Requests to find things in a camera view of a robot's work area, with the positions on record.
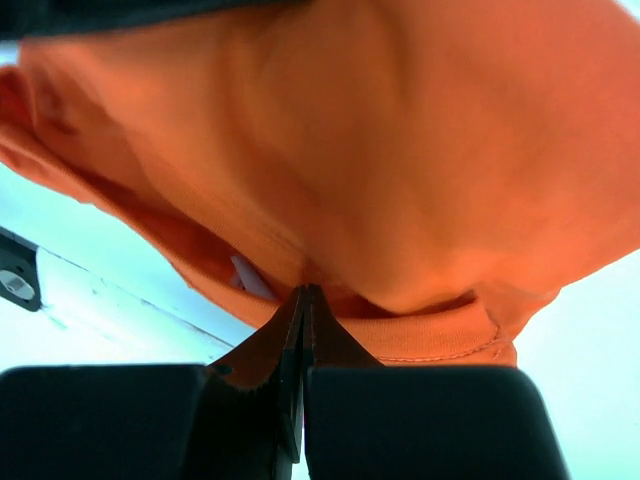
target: orange sleeve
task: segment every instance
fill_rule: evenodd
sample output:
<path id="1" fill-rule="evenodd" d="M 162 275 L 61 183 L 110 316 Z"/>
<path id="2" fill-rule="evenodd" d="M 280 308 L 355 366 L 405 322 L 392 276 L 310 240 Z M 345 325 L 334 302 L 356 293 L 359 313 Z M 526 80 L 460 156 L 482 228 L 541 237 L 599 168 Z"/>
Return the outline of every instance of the orange sleeve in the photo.
<path id="1" fill-rule="evenodd" d="M 24 50 L 2 160 L 81 200 L 102 181 L 254 326 L 273 305 L 214 281 L 211 234 L 364 299 L 344 324 L 390 361 L 511 363 L 561 288 L 640 247 L 640 27 L 610 0 L 314 0 Z"/>

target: metal screw head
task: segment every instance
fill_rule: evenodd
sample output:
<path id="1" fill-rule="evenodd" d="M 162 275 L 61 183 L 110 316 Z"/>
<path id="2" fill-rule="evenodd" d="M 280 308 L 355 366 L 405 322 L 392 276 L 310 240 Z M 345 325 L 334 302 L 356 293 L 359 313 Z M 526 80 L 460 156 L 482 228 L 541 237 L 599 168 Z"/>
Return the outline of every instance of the metal screw head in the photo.
<path id="1" fill-rule="evenodd" d="M 0 284 L 22 300 L 32 300 L 36 296 L 36 291 L 24 278 L 9 270 L 0 270 Z"/>

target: white surface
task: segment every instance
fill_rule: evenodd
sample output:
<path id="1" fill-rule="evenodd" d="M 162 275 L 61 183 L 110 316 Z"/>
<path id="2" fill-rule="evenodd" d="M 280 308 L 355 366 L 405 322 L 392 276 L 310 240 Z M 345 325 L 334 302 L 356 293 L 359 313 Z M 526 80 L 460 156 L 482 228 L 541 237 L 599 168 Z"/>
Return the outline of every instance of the white surface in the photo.
<path id="1" fill-rule="evenodd" d="M 637 0 L 624 3 L 640 13 Z M 0 46 L 0 62 L 12 55 Z M 46 304 L 28 314 L 0 300 L 0 371 L 207 363 L 251 333 L 191 291 L 129 228 L 5 167 L 0 226 L 43 247 Z M 575 480 L 640 478 L 638 285 L 640 253 L 567 288 L 517 341 L 520 366 L 543 393 Z M 296 468 L 294 478 L 305 477 L 304 465 Z"/>

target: black plastic part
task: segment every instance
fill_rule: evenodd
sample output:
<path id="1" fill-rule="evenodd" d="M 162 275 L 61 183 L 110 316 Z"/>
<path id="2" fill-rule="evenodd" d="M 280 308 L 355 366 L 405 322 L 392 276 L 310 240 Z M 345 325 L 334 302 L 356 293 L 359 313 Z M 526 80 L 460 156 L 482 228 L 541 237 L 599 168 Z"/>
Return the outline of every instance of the black plastic part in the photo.
<path id="1" fill-rule="evenodd" d="M 515 369 L 319 368 L 307 393 L 313 480 L 568 478 L 542 400 Z"/>
<path id="2" fill-rule="evenodd" d="M 300 287 L 210 367 L 0 376 L 0 478 L 290 480 L 301 402 L 312 480 L 566 480 L 520 371 L 387 368 Z"/>
<path id="3" fill-rule="evenodd" d="M 198 365 L 39 367 L 0 376 L 0 478 L 176 480 Z"/>
<path id="4" fill-rule="evenodd" d="M 0 297 L 30 312 L 39 311 L 42 307 L 42 294 L 36 264 L 36 247 L 4 229 L 0 232 L 0 271 L 3 270 L 22 277 L 33 288 L 35 295 L 28 300 L 19 298 L 0 283 Z"/>
<path id="5" fill-rule="evenodd" d="M 266 5 L 276 1 L 278 0 L 2 0 L 0 40 L 141 27 L 191 15 Z"/>

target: orange shirt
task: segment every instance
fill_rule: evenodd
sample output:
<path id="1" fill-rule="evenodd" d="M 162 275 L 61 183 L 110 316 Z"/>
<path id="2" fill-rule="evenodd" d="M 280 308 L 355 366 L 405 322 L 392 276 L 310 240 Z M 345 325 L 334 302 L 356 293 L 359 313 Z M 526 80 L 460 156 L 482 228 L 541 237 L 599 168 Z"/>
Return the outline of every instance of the orange shirt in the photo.
<path id="1" fill-rule="evenodd" d="M 10 168 L 254 327 L 319 283 L 401 365 L 512 365 L 640 247 L 639 116 L 640 28 L 608 0 L 313 0 L 25 41 L 0 71 Z M 238 253 L 275 300 L 231 284 Z"/>

